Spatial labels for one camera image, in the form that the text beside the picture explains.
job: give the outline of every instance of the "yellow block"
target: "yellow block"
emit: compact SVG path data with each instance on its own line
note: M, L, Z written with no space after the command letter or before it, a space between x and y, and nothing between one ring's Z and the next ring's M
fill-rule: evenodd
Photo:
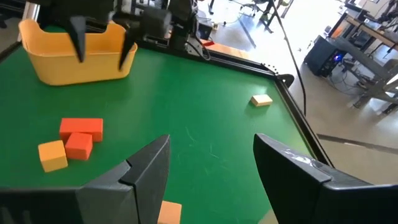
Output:
M180 224L182 205L173 202L162 202L158 224Z
M44 172L51 172L68 166L62 140L39 144L39 157Z
M268 95L252 96L250 101L254 106L266 106L272 103L272 99Z

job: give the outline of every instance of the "blue light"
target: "blue light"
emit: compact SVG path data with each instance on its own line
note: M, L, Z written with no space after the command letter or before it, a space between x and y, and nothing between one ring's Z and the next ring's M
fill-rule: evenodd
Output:
M333 60L335 62L341 62L343 60L343 54L338 54L335 57L333 57Z

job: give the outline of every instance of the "chair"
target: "chair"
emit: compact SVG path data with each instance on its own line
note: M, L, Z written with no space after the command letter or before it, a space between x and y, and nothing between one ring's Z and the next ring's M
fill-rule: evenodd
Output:
M269 0L253 0L253 3L251 3L251 4L243 4L243 5L241 6L241 10L242 10L244 7L249 7L249 8L251 8L252 11L254 11L254 13L253 13L253 17L254 17L254 16L256 16L256 12L258 12L258 11L264 13L264 11L261 10L257 5L258 5L258 4L264 4L264 3L266 3L266 2L269 2Z

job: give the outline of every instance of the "orange object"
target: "orange object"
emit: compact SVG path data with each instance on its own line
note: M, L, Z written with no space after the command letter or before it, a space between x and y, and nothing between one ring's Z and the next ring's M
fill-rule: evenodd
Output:
M39 144L39 157L44 172L51 172L68 166L65 148L61 140Z
M100 142L103 139L103 122L101 118L62 118L60 137L67 142L71 133L86 133L93 135L94 142Z
M203 46L208 47L208 46L212 46L215 45L216 43L214 43L213 41L207 42L207 43L203 43Z
M332 33L331 38L335 39L335 38L339 37L342 32L343 32L343 28L340 26L337 27L337 29L334 31L334 33Z
M69 85L124 78L129 75L137 44L119 70L126 30L110 22L102 34L86 34L86 59L80 63L67 33L44 32L31 19L19 23L22 46L39 79L48 85Z
M173 202L162 202L160 208L159 218L157 219L158 224L179 224L181 220L181 209L182 205Z
M65 145L68 159L88 160L93 149L93 136L85 133L72 133Z

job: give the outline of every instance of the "wooden block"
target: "wooden block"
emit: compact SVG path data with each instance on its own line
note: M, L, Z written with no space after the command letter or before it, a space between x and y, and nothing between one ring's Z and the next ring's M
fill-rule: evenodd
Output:
M86 133L93 135L94 142L103 139L103 119L101 118L62 118L60 137L68 141L71 133Z
M250 101L254 104L254 106L266 106L272 103L272 99L268 95L252 96Z
M158 224L179 224L181 220L182 205L173 202L162 202L160 208Z
M68 166L67 155L61 140L39 144L39 157L44 172L51 172Z
M93 149L93 136L85 133L72 133L65 145L68 159L88 160Z

